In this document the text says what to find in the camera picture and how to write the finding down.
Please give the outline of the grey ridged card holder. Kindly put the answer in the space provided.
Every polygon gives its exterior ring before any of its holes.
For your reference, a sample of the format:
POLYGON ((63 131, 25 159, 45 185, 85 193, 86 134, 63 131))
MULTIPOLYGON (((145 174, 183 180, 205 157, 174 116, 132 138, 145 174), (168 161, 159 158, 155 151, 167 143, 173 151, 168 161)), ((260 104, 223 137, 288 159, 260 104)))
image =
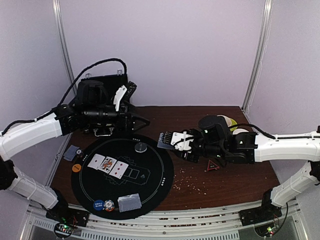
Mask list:
POLYGON ((166 149, 166 150, 173 150, 174 147, 170 144, 167 144, 164 142, 164 133, 161 132, 159 134, 158 142, 157 142, 157 147, 160 149, 166 149))

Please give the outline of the orange big blind button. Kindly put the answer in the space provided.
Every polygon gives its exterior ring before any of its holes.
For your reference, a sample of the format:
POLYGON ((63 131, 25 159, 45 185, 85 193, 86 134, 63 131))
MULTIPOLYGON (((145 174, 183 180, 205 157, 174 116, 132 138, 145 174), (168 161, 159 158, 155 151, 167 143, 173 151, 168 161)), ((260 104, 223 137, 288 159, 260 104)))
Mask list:
POLYGON ((82 166, 78 163, 74 164, 71 168, 72 172, 78 173, 81 171, 82 166))

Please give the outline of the red poker chip stack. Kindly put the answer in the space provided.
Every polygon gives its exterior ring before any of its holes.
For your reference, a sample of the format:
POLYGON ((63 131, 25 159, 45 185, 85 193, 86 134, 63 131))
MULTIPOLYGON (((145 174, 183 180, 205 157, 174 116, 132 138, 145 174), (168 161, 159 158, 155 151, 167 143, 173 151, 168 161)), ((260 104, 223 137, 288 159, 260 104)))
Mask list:
POLYGON ((112 212, 114 209, 115 209, 115 204, 112 200, 106 200, 104 202, 104 209, 107 211, 107 212, 112 212))

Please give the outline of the blue small blind button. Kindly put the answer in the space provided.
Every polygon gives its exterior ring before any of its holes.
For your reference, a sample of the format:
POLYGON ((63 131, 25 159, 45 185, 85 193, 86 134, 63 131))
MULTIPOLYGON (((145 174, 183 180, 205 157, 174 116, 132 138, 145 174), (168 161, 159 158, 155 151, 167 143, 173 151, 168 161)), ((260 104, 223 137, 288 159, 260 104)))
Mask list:
POLYGON ((93 202, 93 209, 96 210, 96 211, 101 211, 104 209, 104 206, 105 206, 105 202, 103 200, 96 200, 93 202))

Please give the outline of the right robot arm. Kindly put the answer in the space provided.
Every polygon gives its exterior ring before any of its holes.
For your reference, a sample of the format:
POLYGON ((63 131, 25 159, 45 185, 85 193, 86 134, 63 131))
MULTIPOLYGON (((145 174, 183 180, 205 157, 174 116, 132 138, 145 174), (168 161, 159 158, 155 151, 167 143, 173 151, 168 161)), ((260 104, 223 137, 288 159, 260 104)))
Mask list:
POLYGON ((166 131, 157 146, 173 151, 177 157, 197 163, 200 157, 215 158, 233 164, 254 164, 275 160, 302 160, 303 167, 284 183, 266 191, 256 210, 259 220, 268 220, 276 209, 320 183, 320 132, 277 135, 260 128, 235 130, 223 116, 207 115, 197 129, 166 131))

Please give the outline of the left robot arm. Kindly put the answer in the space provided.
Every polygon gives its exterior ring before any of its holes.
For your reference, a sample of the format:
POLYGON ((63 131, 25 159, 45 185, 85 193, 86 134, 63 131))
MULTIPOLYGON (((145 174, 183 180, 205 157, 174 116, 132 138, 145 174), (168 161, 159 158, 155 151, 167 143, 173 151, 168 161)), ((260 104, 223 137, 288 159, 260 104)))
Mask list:
POLYGON ((60 191, 45 186, 18 169, 12 157, 49 139, 66 136, 76 130, 92 131, 96 137, 134 133, 150 121, 132 111, 130 98, 137 86, 120 75, 83 78, 72 82, 77 88, 69 102, 30 120, 16 120, 0 133, 0 188, 37 202, 53 218, 67 222, 73 212, 60 191))

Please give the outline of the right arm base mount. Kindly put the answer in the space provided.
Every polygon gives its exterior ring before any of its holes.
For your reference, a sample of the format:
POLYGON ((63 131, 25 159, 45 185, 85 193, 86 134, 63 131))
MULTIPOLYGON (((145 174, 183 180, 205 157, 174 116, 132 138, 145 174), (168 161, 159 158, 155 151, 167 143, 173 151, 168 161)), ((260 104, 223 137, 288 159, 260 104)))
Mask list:
POLYGON ((242 226, 255 225, 270 221, 274 219, 274 216, 282 216, 281 207, 267 207, 262 206, 254 207, 250 209, 241 210, 239 212, 239 218, 242 226))

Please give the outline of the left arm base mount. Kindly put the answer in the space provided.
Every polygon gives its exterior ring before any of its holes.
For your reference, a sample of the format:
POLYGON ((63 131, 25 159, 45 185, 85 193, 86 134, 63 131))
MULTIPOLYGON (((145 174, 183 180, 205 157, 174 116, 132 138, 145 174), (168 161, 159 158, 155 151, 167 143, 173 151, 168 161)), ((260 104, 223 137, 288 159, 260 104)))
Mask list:
POLYGON ((69 227, 86 227, 90 216, 88 211, 69 207, 56 209, 47 209, 43 207, 43 209, 46 211, 45 216, 47 218, 69 227))

